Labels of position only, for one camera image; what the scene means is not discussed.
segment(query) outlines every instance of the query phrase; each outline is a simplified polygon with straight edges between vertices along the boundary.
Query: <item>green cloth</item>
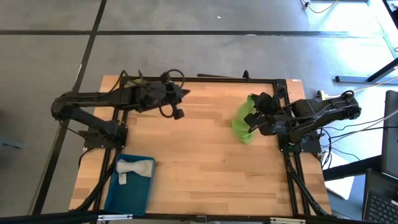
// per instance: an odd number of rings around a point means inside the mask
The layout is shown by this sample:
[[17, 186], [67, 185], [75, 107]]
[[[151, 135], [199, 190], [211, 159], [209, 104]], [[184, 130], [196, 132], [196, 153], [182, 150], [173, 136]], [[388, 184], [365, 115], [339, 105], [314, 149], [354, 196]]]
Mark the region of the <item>green cloth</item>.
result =
[[250, 126], [244, 122], [244, 117], [249, 113], [254, 112], [254, 100], [251, 95], [248, 96], [248, 100], [239, 107], [237, 118], [232, 120], [232, 130], [236, 137], [245, 144], [249, 144], [254, 137], [254, 132], [249, 133]]

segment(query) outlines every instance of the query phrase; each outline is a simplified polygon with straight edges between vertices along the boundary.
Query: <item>teal tray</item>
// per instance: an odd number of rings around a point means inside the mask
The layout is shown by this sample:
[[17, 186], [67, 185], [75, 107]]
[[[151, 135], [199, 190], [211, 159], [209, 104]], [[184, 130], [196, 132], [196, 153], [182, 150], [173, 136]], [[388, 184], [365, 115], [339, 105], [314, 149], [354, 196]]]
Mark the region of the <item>teal tray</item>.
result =
[[120, 154], [116, 161], [123, 159], [126, 162], [137, 162], [141, 160], [153, 160], [152, 177], [143, 177], [135, 172], [127, 172], [127, 183], [119, 184], [119, 174], [116, 166], [109, 183], [108, 195], [106, 196], [104, 209], [108, 212], [128, 213], [133, 215], [144, 215], [148, 207], [152, 181], [155, 174], [155, 159], [146, 156], [133, 156]]

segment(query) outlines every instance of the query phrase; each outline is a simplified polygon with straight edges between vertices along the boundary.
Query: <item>black metal frame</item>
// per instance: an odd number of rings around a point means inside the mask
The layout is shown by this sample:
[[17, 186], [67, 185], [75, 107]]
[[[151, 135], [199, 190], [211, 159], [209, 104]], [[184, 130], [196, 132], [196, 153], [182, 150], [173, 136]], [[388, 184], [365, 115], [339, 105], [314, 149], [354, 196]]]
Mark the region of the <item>black metal frame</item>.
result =
[[[261, 36], [292, 36], [292, 37], [341, 37], [341, 38], [367, 38], [370, 36], [361, 36], [361, 35], [353, 35], [350, 32], [323, 32], [323, 31], [266, 31], [266, 30], [99, 30], [100, 22], [104, 13], [104, 9], [106, 6], [107, 0], [101, 0], [99, 5], [99, 9], [96, 15], [95, 22], [93, 24], [93, 28], [91, 30], [0, 30], [0, 35], [88, 35], [88, 43], [86, 45], [85, 52], [83, 54], [83, 58], [81, 60], [81, 67], [79, 69], [78, 75], [76, 76], [75, 83], [73, 85], [72, 91], [77, 93], [81, 87], [81, 83], [83, 81], [83, 76], [85, 74], [88, 61], [90, 59], [91, 50], [93, 48], [96, 36], [98, 35], [261, 35]], [[147, 80], [156, 80], [157, 78], [146, 78]], [[250, 79], [249, 77], [245, 78], [193, 78], [187, 77], [185, 79], [186, 82], [228, 82], [228, 83], [270, 83], [273, 84], [275, 89], [276, 85], [286, 85], [285, 80], [274, 80], [274, 79]], [[289, 97], [285, 97], [285, 103], [289, 103]], [[113, 120], [117, 120], [118, 118], [118, 110], [114, 110]], [[127, 113], [123, 113], [122, 125], [126, 124]], [[51, 147], [51, 153], [49, 155], [49, 162], [45, 166], [45, 172], [42, 176], [42, 179], [39, 180], [39, 191], [34, 198], [34, 202], [32, 202], [31, 210], [32, 215], [40, 215], [42, 213], [42, 208], [45, 203], [45, 198], [47, 196], [47, 192], [50, 187], [50, 183], [53, 177], [53, 173], [55, 171], [57, 161], [60, 155], [60, 151], [62, 149], [63, 142], [65, 140], [65, 135], [67, 133], [67, 127], [69, 125], [69, 120], [63, 122], [63, 126], [58, 127], [57, 134], [53, 141]], [[102, 177], [108, 167], [109, 156], [111, 153], [111, 149], [105, 149], [104, 159], [101, 168], [100, 177]], [[295, 164], [299, 177], [303, 179], [303, 171], [301, 166], [300, 157], [297, 153], [295, 153]], [[294, 192], [294, 182], [289, 172], [287, 172], [287, 180], [289, 185], [289, 193], [290, 193], [290, 201], [292, 206], [293, 214], [298, 214], [297, 208], [297, 199], [295, 198]], [[94, 202], [94, 209], [98, 209], [100, 205], [101, 195], [96, 197]], [[309, 213], [309, 206], [306, 199], [303, 197], [303, 208], [305, 214]], [[153, 218], [153, 219], [186, 219], [186, 220], [196, 220], [200, 221], [203, 219], [207, 221], [212, 220], [221, 220], [221, 221], [264, 221], [267, 222], [270, 217], [246, 217], [246, 216], [195, 216], [195, 215], [159, 215], [159, 214], [147, 214], [141, 218]]]
[[[390, 6], [388, 5], [387, 0], [382, 0], [384, 6], [386, 7], [392, 21], [398, 28], [398, 21], [394, 19], [392, 15], [392, 11]], [[336, 76], [336, 82], [338, 83], [367, 83], [367, 84], [377, 84], [388, 80], [385, 78], [388, 74], [393, 72], [394, 70], [398, 69], [398, 58], [395, 58], [392, 62], [388, 63], [386, 66], [378, 70], [375, 74], [371, 75], [370, 77], [353, 77], [353, 76]], [[390, 85], [398, 85], [398, 79], [390, 81], [388, 84]]]

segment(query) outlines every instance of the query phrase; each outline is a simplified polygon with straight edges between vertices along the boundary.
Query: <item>gray floor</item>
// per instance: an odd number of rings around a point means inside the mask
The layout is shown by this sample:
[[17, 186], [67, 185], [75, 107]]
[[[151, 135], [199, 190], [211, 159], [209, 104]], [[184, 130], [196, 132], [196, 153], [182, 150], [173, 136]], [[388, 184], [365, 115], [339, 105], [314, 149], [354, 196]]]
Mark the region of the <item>gray floor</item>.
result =
[[[313, 7], [328, 4], [313, 3]], [[100, 0], [3, 0], [0, 29], [91, 29], [99, 5]], [[99, 29], [322, 30], [368, 38], [101, 36], [95, 40], [82, 91], [98, 90], [103, 75], [117, 75], [122, 69], [131, 75], [141, 69], [153, 76], [179, 68], [188, 76], [240, 77], [249, 70], [252, 77], [296, 78], [303, 81], [306, 97], [317, 90], [337, 95], [363, 86], [337, 84], [336, 75], [368, 76], [393, 59], [365, 3], [340, 2], [324, 14], [313, 14], [304, 11], [299, 0], [113, 0], [107, 3]], [[86, 36], [0, 36], [0, 136], [25, 144], [23, 150], [0, 147], [0, 217], [29, 212], [57, 130], [50, 104], [73, 86], [87, 40]], [[384, 93], [389, 89], [398, 90], [386, 85], [358, 93], [362, 116], [333, 125], [383, 116]], [[74, 123], [72, 127], [81, 128]], [[361, 133], [333, 146], [363, 159], [380, 153], [381, 134]], [[82, 140], [68, 133], [44, 212], [67, 210], [81, 147]]]

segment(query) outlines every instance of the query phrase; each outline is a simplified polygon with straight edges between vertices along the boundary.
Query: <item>wooden tabletop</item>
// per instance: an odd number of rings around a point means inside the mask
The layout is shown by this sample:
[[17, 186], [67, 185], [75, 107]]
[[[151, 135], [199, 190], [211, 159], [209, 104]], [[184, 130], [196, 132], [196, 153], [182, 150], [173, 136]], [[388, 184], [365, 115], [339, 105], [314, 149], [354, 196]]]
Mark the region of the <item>wooden tabletop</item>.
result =
[[[104, 76], [100, 91], [108, 91], [117, 76]], [[283, 155], [276, 136], [256, 136], [250, 145], [233, 134], [231, 120], [251, 94], [273, 95], [271, 84], [186, 82], [191, 92], [180, 108], [185, 117], [167, 119], [159, 110], [129, 113], [123, 154], [156, 160], [147, 213], [207, 215], [292, 215]], [[290, 101], [304, 98], [300, 80], [287, 80]], [[110, 120], [113, 108], [94, 114]], [[94, 149], [81, 161], [70, 209], [79, 206], [98, 181], [104, 149]], [[331, 212], [319, 161], [301, 154], [305, 183], [317, 202]], [[104, 187], [101, 208], [108, 192]], [[295, 186], [299, 211], [300, 191]]]

